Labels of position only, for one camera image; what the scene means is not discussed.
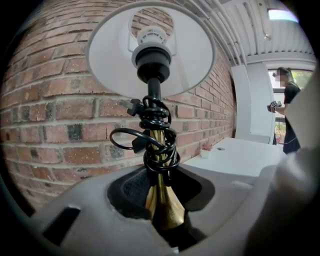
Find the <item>white surface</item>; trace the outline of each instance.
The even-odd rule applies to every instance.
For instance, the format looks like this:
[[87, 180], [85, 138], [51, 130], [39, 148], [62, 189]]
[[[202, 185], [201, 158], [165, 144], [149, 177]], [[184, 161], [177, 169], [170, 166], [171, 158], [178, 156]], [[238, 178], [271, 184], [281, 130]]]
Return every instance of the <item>white surface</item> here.
[[246, 71], [251, 91], [250, 134], [259, 136], [259, 140], [254, 140], [256, 142], [272, 144], [275, 114], [267, 111], [267, 105], [274, 100], [274, 92], [267, 67], [263, 62], [258, 62], [248, 64]]
[[266, 65], [239, 65], [231, 71], [237, 102], [235, 137], [272, 144], [275, 114], [267, 111], [267, 105], [274, 100], [274, 93]]
[[216, 47], [208, 28], [191, 12], [167, 2], [140, 1], [111, 12], [93, 31], [86, 60], [93, 76], [109, 90], [141, 99], [148, 93], [132, 65], [137, 40], [131, 34], [132, 16], [143, 8], [159, 8], [173, 19], [166, 46], [172, 53], [170, 76], [161, 85], [162, 97], [180, 94], [202, 82], [212, 70]]
[[282, 148], [275, 145], [225, 138], [214, 145], [209, 159], [197, 155], [184, 164], [219, 173], [257, 177], [264, 167], [277, 165], [284, 157]]
[[248, 140], [251, 124], [251, 92], [245, 65], [231, 68], [236, 95], [236, 131], [235, 137]]

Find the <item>gold lamp base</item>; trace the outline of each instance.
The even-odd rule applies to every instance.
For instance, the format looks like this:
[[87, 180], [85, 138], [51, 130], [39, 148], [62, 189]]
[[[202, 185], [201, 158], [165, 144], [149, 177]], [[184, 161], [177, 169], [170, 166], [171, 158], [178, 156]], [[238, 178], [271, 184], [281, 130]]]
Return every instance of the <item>gold lamp base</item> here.
[[[150, 131], [151, 137], [165, 144], [163, 130]], [[156, 155], [156, 160], [163, 160], [165, 154]], [[166, 186], [162, 174], [157, 175], [156, 185], [149, 190], [145, 208], [151, 212], [151, 219], [157, 230], [174, 229], [184, 223], [185, 209], [180, 203], [171, 186]]]

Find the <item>lamp shade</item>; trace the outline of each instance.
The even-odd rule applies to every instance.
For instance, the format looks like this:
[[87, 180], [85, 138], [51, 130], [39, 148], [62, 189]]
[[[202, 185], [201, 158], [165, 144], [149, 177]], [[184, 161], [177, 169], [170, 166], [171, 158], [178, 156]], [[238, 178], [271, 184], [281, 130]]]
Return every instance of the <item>lamp shade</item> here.
[[162, 1], [127, 4], [98, 24], [86, 48], [86, 62], [91, 74], [114, 93], [138, 99], [148, 94], [148, 87], [138, 78], [132, 62], [133, 51], [138, 47], [131, 32], [132, 20], [145, 8], [161, 9], [173, 21], [172, 35], [165, 44], [172, 56], [170, 76], [161, 84], [162, 97], [183, 93], [200, 84], [214, 65], [214, 39], [196, 15]]

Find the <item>gray plastic base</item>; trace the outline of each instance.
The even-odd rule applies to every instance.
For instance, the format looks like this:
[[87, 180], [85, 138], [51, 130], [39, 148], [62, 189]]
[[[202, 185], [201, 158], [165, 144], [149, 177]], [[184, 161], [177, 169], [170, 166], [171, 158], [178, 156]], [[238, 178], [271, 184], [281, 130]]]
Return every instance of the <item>gray plastic base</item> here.
[[[181, 164], [180, 169], [210, 180], [215, 186], [215, 195], [204, 209], [188, 213], [191, 225], [207, 238], [179, 254], [242, 255], [248, 242], [259, 239], [259, 234], [271, 234], [273, 229], [268, 226], [279, 227], [288, 214], [290, 216], [290, 210], [304, 205], [312, 194], [307, 195], [304, 189], [295, 190], [301, 187], [300, 181], [291, 186], [291, 178], [297, 175], [298, 181], [301, 176], [287, 168], [292, 164], [290, 161], [298, 159], [295, 155], [292, 157], [293, 160], [286, 158], [277, 172], [276, 166], [264, 168], [259, 177]], [[72, 206], [81, 211], [60, 245], [65, 252], [79, 256], [174, 255], [149, 220], [123, 217], [107, 198], [107, 188], [112, 181], [140, 167], [127, 167], [75, 185], [32, 216], [34, 229], [43, 233], [65, 207]], [[301, 200], [290, 200], [297, 195], [302, 195]]]

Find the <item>ceiling light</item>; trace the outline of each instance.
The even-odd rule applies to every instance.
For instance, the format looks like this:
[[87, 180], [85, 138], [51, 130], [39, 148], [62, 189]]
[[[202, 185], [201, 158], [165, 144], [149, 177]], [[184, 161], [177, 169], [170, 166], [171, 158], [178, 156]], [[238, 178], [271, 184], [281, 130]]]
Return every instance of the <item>ceiling light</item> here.
[[292, 21], [297, 23], [299, 22], [297, 17], [288, 10], [271, 9], [271, 10], [268, 10], [268, 14], [269, 14], [269, 19], [271, 21], [283, 20], [283, 21]]

